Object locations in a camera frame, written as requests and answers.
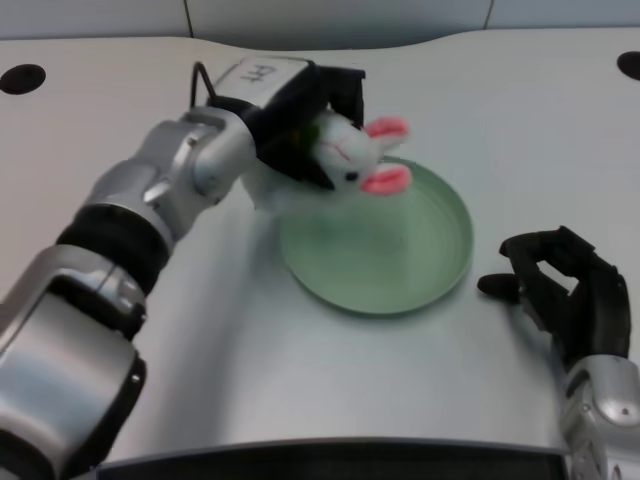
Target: white plush rabbit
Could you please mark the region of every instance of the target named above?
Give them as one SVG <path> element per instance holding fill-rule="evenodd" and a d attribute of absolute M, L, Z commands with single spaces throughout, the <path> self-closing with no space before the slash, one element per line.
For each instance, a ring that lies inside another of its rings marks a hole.
<path fill-rule="evenodd" d="M 404 120 L 383 117 L 359 130 L 345 117 L 327 111 L 309 128 L 317 137 L 310 146 L 311 156 L 333 182 L 334 190 L 298 182 L 257 162 L 242 176 L 257 209 L 283 214 L 320 207 L 356 192 L 393 195 L 411 183 L 406 167 L 380 166 L 384 153 L 408 135 Z"/>

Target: wall tile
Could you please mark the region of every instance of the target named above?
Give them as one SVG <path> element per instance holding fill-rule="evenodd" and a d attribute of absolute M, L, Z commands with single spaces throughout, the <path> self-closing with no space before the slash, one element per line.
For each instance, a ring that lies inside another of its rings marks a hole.
<path fill-rule="evenodd" d="M 310 50 L 418 43 L 484 25 L 490 0 L 188 0 L 194 36 Z"/>
<path fill-rule="evenodd" d="M 495 0 L 489 28 L 640 25 L 640 0 Z"/>
<path fill-rule="evenodd" d="M 0 0 L 0 39 L 189 36 L 182 0 Z"/>

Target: pink bunny ear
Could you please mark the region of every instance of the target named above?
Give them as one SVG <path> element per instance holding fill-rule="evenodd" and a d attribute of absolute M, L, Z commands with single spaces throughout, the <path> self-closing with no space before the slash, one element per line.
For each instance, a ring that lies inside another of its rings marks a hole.
<path fill-rule="evenodd" d="M 411 172 L 406 167 L 393 167 L 368 177 L 360 186 L 370 195 L 395 195 L 411 185 Z"/>
<path fill-rule="evenodd" d="M 364 131 L 386 150 L 404 141 L 409 125 L 400 117 L 381 117 L 366 124 Z"/>

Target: white table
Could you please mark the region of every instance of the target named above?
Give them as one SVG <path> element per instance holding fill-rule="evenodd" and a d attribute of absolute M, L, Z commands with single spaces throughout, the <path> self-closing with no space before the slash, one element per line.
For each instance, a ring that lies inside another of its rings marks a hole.
<path fill-rule="evenodd" d="M 566 224 L 620 266 L 640 312 L 640 82 L 616 68 L 640 29 L 488 31 L 404 48 L 299 53 L 367 71 L 366 116 L 413 127 L 397 155 L 450 182 L 475 224 L 470 274 L 395 323 L 325 306 L 289 276 L 238 186 L 178 246 L 136 339 L 149 366 L 112 459 L 274 439 L 393 436 L 562 448 L 548 338 L 482 298 L 505 238 Z M 93 181 L 246 50 L 188 39 L 0 43 L 0 293 Z M 640 328 L 632 360 L 640 361 Z"/>

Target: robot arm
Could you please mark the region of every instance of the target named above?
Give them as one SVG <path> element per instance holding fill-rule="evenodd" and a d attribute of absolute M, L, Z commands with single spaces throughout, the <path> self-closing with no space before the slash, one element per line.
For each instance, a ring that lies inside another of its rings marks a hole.
<path fill-rule="evenodd" d="M 510 238 L 500 253 L 514 274 L 487 275 L 478 288 L 522 303 L 553 338 L 567 372 L 560 428 L 572 479 L 640 479 L 640 376 L 628 359 L 631 312 L 624 277 L 565 227 Z M 578 285 L 569 293 L 539 270 L 541 261 Z"/>
<path fill-rule="evenodd" d="M 144 385 L 131 340 L 176 242 L 257 161 L 331 188 L 288 137 L 328 106 L 362 123 L 361 71 L 250 58 L 215 85 L 197 64 L 192 89 L 197 73 L 208 105 L 195 107 L 192 90 L 190 111 L 102 176 L 0 306 L 0 478 L 99 464 Z"/>

